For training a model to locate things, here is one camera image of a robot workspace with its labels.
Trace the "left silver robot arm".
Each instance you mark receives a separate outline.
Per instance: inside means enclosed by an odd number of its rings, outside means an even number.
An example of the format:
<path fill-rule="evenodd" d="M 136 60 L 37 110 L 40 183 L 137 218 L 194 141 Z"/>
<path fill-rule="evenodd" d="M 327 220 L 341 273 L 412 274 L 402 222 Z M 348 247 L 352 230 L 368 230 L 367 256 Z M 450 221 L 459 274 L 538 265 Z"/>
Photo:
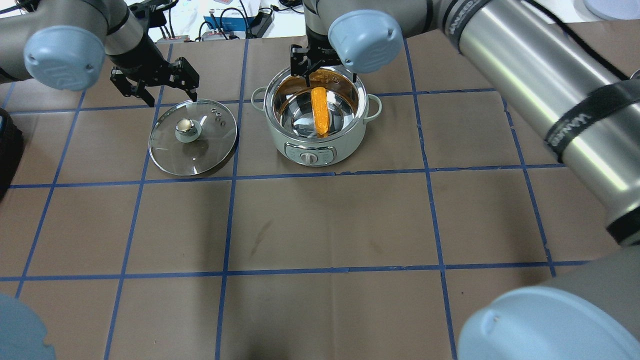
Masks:
<path fill-rule="evenodd" d="M 85 91 L 98 82 L 105 59 L 110 82 L 124 97 L 154 107 L 149 87 L 167 86 L 198 98 L 200 77 L 184 57 L 165 59 L 148 34 L 166 25 L 176 0 L 17 0 L 1 19 L 0 80 L 37 80 L 60 91 Z"/>

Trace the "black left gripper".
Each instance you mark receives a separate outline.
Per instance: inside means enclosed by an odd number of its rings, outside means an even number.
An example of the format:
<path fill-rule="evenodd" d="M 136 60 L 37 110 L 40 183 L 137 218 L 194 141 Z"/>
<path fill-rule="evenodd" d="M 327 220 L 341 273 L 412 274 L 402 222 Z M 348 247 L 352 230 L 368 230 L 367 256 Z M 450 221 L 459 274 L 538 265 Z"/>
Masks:
<path fill-rule="evenodd" d="M 110 82 L 126 98 L 137 98 L 153 108 L 156 101 L 147 88 L 165 85 L 185 92 L 192 102 L 198 100 L 199 73 L 185 57 L 173 63 L 166 60 L 149 35 L 130 50 L 111 54 L 110 61 Z"/>

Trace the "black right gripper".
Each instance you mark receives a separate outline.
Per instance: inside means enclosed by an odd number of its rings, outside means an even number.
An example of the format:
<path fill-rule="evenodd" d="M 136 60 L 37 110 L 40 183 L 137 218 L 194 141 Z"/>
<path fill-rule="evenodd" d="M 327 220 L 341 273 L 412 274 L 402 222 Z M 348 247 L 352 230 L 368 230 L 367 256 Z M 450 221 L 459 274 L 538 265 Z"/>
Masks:
<path fill-rule="evenodd" d="M 290 75 L 304 80 L 305 86 L 310 88 L 311 73 L 327 66 L 342 66 L 343 62 L 331 46 L 327 35 L 306 30 L 306 39 L 306 47 L 290 45 Z M 353 71 L 351 82 L 356 85 L 360 80 L 359 74 Z"/>

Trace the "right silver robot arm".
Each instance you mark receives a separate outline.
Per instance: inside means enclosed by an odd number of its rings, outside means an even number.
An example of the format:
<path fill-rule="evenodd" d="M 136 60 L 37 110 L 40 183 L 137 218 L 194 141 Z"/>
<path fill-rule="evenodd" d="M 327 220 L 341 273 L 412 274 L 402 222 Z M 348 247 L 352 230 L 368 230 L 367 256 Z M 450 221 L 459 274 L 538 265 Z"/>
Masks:
<path fill-rule="evenodd" d="M 601 59 L 560 19 L 521 0 L 304 0 L 308 48 L 294 75 L 344 65 L 361 75 L 402 40 L 441 30 L 606 211 L 619 250 L 505 292 L 458 336 L 459 360 L 639 358 L 639 80 Z"/>

